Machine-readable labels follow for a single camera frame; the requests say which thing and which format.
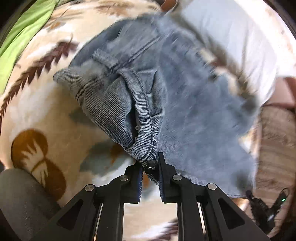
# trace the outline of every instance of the lime green cloth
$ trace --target lime green cloth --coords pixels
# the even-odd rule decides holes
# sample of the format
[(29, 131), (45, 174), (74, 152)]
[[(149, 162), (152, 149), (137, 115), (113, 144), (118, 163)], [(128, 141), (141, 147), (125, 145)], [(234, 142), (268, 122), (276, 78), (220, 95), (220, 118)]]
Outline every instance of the lime green cloth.
[(9, 32), (0, 48), (0, 94), (3, 94), (16, 60), (50, 18), (56, 0), (37, 0)]

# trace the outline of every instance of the triangular cutout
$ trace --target triangular cutout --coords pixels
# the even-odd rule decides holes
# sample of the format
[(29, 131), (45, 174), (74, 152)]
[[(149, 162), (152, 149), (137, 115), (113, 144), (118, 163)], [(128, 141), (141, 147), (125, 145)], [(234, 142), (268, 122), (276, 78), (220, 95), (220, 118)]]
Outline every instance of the triangular cutout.
[(224, 201), (224, 199), (218, 199), (220, 208), (222, 210), (226, 225), (229, 229), (244, 225), (244, 220)]
[(80, 212), (81, 206), (83, 204), (83, 200), (80, 199), (77, 203), (75, 203), (68, 212), (65, 213), (64, 216), (62, 216), (59, 221), (57, 222), (57, 225), (72, 230), (75, 226), (78, 214)]

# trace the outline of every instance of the black button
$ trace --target black button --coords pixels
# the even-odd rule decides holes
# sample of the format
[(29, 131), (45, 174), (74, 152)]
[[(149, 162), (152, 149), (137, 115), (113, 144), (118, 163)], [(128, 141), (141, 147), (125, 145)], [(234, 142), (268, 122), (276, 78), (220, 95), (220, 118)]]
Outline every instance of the black button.
[(147, 162), (144, 171), (148, 176), (156, 173), (158, 171), (158, 161), (150, 160), (149, 162)]

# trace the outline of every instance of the metal screw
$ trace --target metal screw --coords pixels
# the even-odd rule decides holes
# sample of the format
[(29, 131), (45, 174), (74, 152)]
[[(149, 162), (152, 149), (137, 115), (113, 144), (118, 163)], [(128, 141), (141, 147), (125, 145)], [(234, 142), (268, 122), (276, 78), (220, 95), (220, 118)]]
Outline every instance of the metal screw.
[(180, 175), (173, 175), (173, 179), (175, 181), (180, 181), (182, 179), (182, 176), (180, 176)]
[(211, 190), (216, 190), (217, 185), (214, 184), (214, 183), (209, 183), (209, 184), (208, 184), (208, 188), (211, 189)]
[(93, 189), (94, 189), (94, 186), (92, 184), (88, 184), (85, 186), (85, 190), (88, 192), (92, 191)]
[(120, 181), (123, 181), (123, 182), (124, 181), (127, 181), (128, 180), (128, 176), (127, 175), (122, 175), (122, 176), (119, 177), (119, 180)]

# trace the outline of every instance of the denim garment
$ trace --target denim garment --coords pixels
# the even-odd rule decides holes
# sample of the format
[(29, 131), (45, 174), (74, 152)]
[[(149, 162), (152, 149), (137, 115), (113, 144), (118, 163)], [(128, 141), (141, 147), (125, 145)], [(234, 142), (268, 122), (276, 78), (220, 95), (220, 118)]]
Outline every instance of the denim garment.
[(54, 81), (143, 166), (162, 151), (193, 183), (232, 197), (252, 188), (256, 162), (239, 145), (258, 106), (228, 92), (202, 44), (168, 15), (123, 20), (87, 43)]

